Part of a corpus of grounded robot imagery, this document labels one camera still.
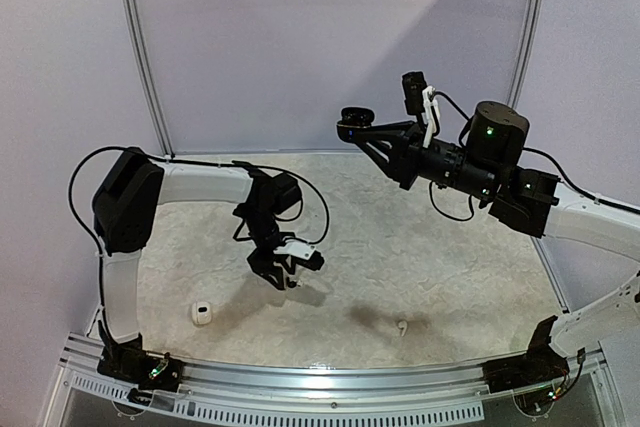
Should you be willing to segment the white earbud charging case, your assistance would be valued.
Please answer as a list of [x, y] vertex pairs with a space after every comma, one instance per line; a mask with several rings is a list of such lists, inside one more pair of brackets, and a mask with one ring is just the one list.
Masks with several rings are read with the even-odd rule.
[[190, 308], [191, 321], [196, 327], [203, 327], [212, 322], [212, 306], [206, 301], [196, 301]]

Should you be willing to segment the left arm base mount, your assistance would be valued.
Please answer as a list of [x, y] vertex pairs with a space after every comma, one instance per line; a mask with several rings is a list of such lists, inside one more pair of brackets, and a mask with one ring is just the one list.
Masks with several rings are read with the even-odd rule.
[[158, 354], [142, 348], [142, 336], [125, 342], [107, 340], [97, 366], [103, 376], [135, 384], [139, 390], [177, 392], [185, 363], [169, 352]]

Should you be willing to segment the black earbud charging case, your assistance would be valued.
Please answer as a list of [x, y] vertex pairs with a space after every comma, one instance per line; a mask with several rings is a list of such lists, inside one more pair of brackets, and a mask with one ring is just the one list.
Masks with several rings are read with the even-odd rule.
[[336, 122], [338, 138], [345, 143], [353, 143], [353, 137], [362, 129], [369, 128], [375, 120], [375, 113], [362, 106], [343, 107]]

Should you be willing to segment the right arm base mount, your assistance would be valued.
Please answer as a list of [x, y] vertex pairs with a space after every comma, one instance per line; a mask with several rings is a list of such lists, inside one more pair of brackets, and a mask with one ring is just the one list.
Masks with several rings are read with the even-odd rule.
[[552, 346], [554, 327], [560, 325], [560, 317], [552, 315], [540, 321], [521, 354], [485, 361], [481, 364], [482, 379], [491, 393], [518, 389], [557, 377], [569, 372], [568, 355]]

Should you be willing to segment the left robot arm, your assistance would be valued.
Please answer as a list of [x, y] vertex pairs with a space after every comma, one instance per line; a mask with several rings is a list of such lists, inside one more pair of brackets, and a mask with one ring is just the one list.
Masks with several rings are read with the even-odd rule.
[[128, 381], [148, 373], [148, 359], [131, 344], [140, 335], [137, 317], [138, 266], [154, 226], [158, 206], [221, 202], [234, 205], [255, 249], [251, 270], [284, 289], [296, 265], [312, 260], [310, 243], [280, 230], [278, 216], [301, 201], [289, 173], [234, 161], [154, 160], [137, 147], [124, 147], [93, 201], [94, 229], [104, 250], [101, 274], [105, 329], [117, 343], [108, 357]]

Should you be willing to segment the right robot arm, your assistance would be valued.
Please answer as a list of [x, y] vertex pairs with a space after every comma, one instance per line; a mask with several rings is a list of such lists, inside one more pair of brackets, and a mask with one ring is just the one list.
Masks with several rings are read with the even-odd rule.
[[408, 190], [422, 177], [478, 199], [490, 216], [516, 232], [639, 259], [638, 208], [519, 166], [529, 122], [510, 107], [479, 103], [466, 126], [464, 146], [436, 139], [430, 124], [373, 121], [371, 110], [345, 107], [336, 124], [338, 137], [361, 149], [400, 188]]

